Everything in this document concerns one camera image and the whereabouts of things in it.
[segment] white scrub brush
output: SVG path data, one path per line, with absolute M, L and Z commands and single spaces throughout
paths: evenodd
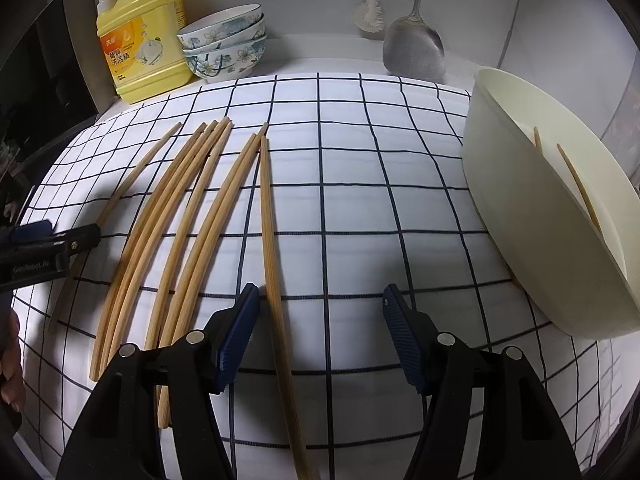
M 362 0 L 353 13 L 353 23 L 365 32 L 380 32 L 385 28 L 378 0 Z

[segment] white tablecloth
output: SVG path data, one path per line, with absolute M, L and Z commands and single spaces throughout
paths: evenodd
M 320 478 L 400 479 L 417 442 L 420 397 L 405 381 L 382 317 L 380 295 L 389 283 L 469 346 L 519 346 L 562 415 L 581 467 L 589 466 L 620 414 L 611 402 L 622 380 L 617 353 L 611 341 L 560 332 L 511 283 L 462 171 L 468 100 L 466 91 L 390 76 L 264 76 L 179 89 L 78 135 L 36 190 L 23 222 L 48 218 L 60 231 L 94 221 L 127 171 L 176 121 L 184 123 L 103 227 L 53 334 L 44 321 L 62 284 L 15 292 L 28 385 L 22 433 L 36 455 L 57 469 L 94 386 L 88 363 L 100 308 L 143 200 L 188 134 L 228 114 L 235 127 L 190 242 L 234 154 L 268 120 L 294 384 Z M 246 282 L 264 283 L 257 175 L 252 169 L 226 226 L 194 327 L 231 306 Z M 140 346 L 188 195 L 140 291 L 127 335 Z M 472 476 L 478 448 L 476 393 L 462 478 Z M 234 386 L 212 403 L 239 479 L 296 477 L 264 311 Z M 162 446 L 167 476 L 177 479 L 171 430 L 162 432 Z

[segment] dish soap jug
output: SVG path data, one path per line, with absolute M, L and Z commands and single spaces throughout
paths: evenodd
M 185 25 L 182 0 L 100 0 L 96 25 L 116 92 L 127 103 L 191 78 L 176 36 Z

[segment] floral bowl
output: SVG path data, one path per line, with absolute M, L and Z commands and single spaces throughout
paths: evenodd
M 251 27 L 241 30 L 240 32 L 225 38 L 224 40 L 215 41 L 205 46 L 198 48 L 190 48 L 189 50 L 183 49 L 185 56 L 195 56 L 196 54 L 202 54 L 204 52 L 212 52 L 213 50 L 220 50 L 240 43 L 245 43 L 250 40 L 257 40 L 264 36 L 264 14 L 259 22 L 254 23 Z
M 181 28 L 178 39 L 185 50 L 199 48 L 237 34 L 259 22 L 261 17 L 259 4 L 220 10 Z
M 191 55 L 183 51 L 188 67 L 207 83 L 240 79 L 248 76 L 264 54 L 267 36 L 227 48 Z

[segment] human hand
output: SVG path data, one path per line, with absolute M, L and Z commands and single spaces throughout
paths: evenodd
M 18 344 L 18 333 L 20 332 L 20 320 L 17 314 L 11 310 L 9 314 L 9 337 L 7 345 L 0 356 L 0 374 L 6 380 L 0 386 L 0 397 L 7 404 L 10 404 L 15 412 L 24 409 L 26 392 L 24 381 L 22 380 L 22 365 L 20 364 L 20 345 Z

